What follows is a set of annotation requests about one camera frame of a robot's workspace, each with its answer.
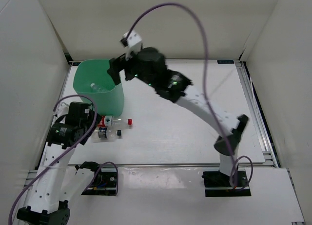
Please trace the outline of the blue label bottle black cap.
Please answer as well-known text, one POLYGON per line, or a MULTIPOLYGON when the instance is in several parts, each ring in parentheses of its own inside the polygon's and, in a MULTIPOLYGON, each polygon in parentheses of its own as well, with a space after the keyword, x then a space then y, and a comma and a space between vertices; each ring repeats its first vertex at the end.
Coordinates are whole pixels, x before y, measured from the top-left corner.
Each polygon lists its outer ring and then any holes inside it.
POLYGON ((93 142, 114 142, 122 136, 121 130, 111 128, 98 128, 91 135, 93 142))

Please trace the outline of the clear bottle white cap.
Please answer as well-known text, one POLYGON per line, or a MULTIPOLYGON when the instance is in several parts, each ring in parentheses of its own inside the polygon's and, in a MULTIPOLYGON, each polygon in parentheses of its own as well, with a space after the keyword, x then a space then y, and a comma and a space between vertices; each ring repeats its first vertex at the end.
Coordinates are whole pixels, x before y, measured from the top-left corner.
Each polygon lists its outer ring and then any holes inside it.
POLYGON ((106 93, 106 92, 108 92, 108 90, 106 88, 104 88, 103 86, 100 86, 98 84, 95 84, 95 83, 91 83, 90 87, 94 93, 106 93))

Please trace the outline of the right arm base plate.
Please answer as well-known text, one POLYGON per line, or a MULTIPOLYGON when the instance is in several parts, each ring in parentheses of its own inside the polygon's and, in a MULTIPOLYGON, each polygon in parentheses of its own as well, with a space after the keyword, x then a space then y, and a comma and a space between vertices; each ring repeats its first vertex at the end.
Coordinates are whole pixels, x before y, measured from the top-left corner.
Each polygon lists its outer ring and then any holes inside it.
POLYGON ((250 197, 251 190, 247 184, 245 170, 238 171, 236 188, 230 185, 229 177, 219 171, 204 171, 202 176, 205 187, 205 197, 250 197))

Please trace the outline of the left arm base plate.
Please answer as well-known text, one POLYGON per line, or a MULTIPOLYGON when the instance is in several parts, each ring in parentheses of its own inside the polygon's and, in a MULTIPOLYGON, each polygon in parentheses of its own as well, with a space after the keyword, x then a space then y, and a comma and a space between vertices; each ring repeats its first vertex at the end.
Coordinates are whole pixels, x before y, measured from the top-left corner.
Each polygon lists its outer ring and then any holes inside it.
POLYGON ((91 186, 82 195, 85 196, 116 196, 118 175, 114 168, 102 168, 91 186))

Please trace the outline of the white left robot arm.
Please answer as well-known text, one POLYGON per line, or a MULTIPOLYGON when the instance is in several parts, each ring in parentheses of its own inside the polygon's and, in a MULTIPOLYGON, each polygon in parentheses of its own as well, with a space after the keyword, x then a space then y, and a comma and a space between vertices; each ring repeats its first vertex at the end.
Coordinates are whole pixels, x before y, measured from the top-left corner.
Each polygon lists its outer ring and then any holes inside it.
POLYGON ((72 145, 84 145, 101 120, 93 105, 72 102, 67 114, 56 119, 46 139, 46 152, 33 183, 31 196, 25 207, 17 212, 17 219, 29 225, 65 225, 69 221, 69 202, 90 184, 102 181, 95 169, 78 169, 72 182, 62 186, 68 163, 74 153, 72 145))

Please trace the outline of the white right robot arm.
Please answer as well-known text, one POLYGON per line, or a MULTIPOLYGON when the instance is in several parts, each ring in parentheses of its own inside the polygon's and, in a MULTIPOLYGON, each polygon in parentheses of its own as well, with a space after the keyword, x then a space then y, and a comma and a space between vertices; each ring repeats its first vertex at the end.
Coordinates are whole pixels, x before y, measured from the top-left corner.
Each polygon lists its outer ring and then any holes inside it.
POLYGON ((122 54, 110 59, 107 73, 116 85, 121 83, 121 71, 127 81, 139 79, 160 97, 191 111, 209 124, 219 135, 214 143, 220 156, 219 181, 225 186, 237 186, 237 151, 249 121, 246 115, 233 116, 206 100, 189 78, 168 68, 165 56, 155 48, 144 48, 131 53, 130 57, 122 54))

